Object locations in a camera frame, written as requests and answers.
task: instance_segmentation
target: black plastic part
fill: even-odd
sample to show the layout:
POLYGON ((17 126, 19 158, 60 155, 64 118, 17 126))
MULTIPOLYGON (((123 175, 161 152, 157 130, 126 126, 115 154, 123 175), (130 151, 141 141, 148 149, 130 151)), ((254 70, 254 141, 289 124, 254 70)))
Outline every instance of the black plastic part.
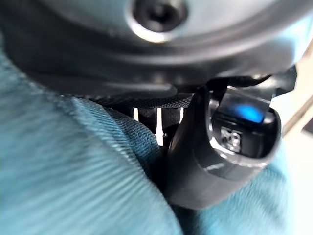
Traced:
POLYGON ((163 146, 169 147, 180 121, 180 108, 162 109, 163 146))
MULTIPOLYGON (((0 0, 0 27, 9 58, 62 94, 166 99, 194 93, 234 63, 196 59, 205 44, 154 45, 110 37, 63 19, 38 0, 0 0)), ((254 81, 245 78, 244 83, 254 81)))
POLYGON ((271 162, 280 141, 281 123, 274 110, 268 113, 269 123, 248 127, 252 129, 219 119, 222 126, 237 129, 249 140, 243 140, 242 153, 220 152, 221 131, 211 122, 217 118, 209 108, 211 98, 206 89, 194 95, 168 153, 164 195, 170 203, 189 209, 216 204, 240 189, 271 162), (246 135, 253 133, 258 139, 246 135))
POLYGON ((116 106, 116 107, 114 107, 114 109, 119 111, 122 114, 125 114, 131 118, 134 118, 134 109, 133 108, 116 106))
POLYGON ((157 109, 138 109, 138 119, 153 134, 157 132, 157 109))

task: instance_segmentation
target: teal cloth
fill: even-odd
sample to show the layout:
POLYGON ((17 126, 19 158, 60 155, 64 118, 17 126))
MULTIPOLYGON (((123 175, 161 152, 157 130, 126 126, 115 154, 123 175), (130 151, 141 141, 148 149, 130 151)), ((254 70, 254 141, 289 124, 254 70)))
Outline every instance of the teal cloth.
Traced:
POLYGON ((202 211, 171 207, 143 125, 31 82, 0 47, 1 235, 288 235, 282 148, 246 187, 202 211))

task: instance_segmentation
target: black mesh strap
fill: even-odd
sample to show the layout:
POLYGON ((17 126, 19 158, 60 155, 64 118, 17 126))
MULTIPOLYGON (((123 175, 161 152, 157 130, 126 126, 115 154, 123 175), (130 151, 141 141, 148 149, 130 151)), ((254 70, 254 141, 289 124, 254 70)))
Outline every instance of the black mesh strap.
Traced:
POLYGON ((163 146, 169 147, 179 125, 180 108, 162 109, 163 146))
POLYGON ((157 109, 138 109, 138 118, 153 134, 157 132, 157 109))

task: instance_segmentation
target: blue light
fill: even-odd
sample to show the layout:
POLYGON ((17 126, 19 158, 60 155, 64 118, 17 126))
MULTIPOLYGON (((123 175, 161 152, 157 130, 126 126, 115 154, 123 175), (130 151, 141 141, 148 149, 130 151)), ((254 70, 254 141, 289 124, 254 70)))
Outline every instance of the blue light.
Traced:
POLYGON ((262 113, 250 105, 238 105, 235 107, 236 114, 245 120, 260 123, 263 120, 262 113))

